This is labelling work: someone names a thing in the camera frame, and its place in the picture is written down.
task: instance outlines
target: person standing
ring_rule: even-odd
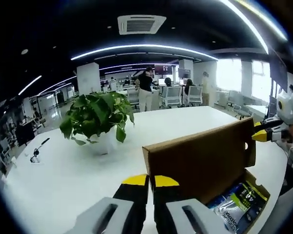
[[[152,67],[147,67],[136,80],[136,87],[139,87],[139,108],[140,112],[151,110],[152,106]]]
[[[203,90],[202,90],[202,98],[203,98],[203,106],[209,105],[209,74],[207,72],[203,72],[203,80],[202,80]]]

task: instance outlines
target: ceiling vent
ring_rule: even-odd
[[[120,35],[156,34],[165,22],[166,17],[150,15],[119,16],[118,29]]]

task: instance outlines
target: desk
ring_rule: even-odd
[[[268,111],[266,106],[247,105],[246,107],[261,118],[264,118]]]
[[[182,121],[182,127],[174,128]],[[24,221],[30,233],[62,234],[71,229],[76,216],[105,196],[113,196],[129,176],[146,173],[141,147],[195,134],[237,121],[209,106],[188,107],[135,113],[135,127],[128,122],[127,137],[108,155],[94,156],[90,148],[64,139],[59,129],[37,135],[17,159],[7,177],[4,195]],[[29,162],[40,148],[42,164]],[[248,170],[271,194],[265,209],[250,230],[257,234],[270,215],[285,174],[287,157],[272,142],[256,143],[256,164]],[[149,189],[143,234],[156,234],[153,196]]]

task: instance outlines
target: black ceiling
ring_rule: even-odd
[[[42,75],[23,94],[26,97],[36,95],[45,88],[74,76],[77,66],[94,61],[102,68],[140,62],[166,63],[182,59],[165,49],[130,48],[70,60],[84,52],[109,46],[163,44],[205,53],[223,48],[261,48],[257,38],[243,21],[216,0],[51,2],[12,1],[4,2],[0,6],[0,88],[7,97],[17,95],[29,82]],[[117,17],[132,14],[159,15],[167,19],[155,35],[119,35]],[[254,15],[248,13],[248,17],[251,21],[256,21]],[[285,52],[285,47],[268,27],[262,24],[258,30],[275,50]],[[21,55],[24,49],[28,49],[28,53]],[[172,55],[131,54],[97,59],[136,52]],[[202,61],[210,60],[188,52],[176,54]]]

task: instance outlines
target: white pillar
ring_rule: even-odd
[[[99,65],[95,62],[77,67],[79,95],[101,92]]]
[[[176,83],[176,66],[172,67],[172,83]]]
[[[23,107],[23,113],[25,116],[31,117],[31,118],[34,116],[34,110],[32,109],[32,106],[30,104],[29,97],[23,99],[22,107]]]
[[[66,100],[68,99],[68,95],[67,95],[67,87],[63,87],[63,88],[62,88],[62,93],[63,93],[64,101],[66,101]]]
[[[191,80],[193,81],[193,61],[188,59],[179,60],[179,68],[191,71]]]

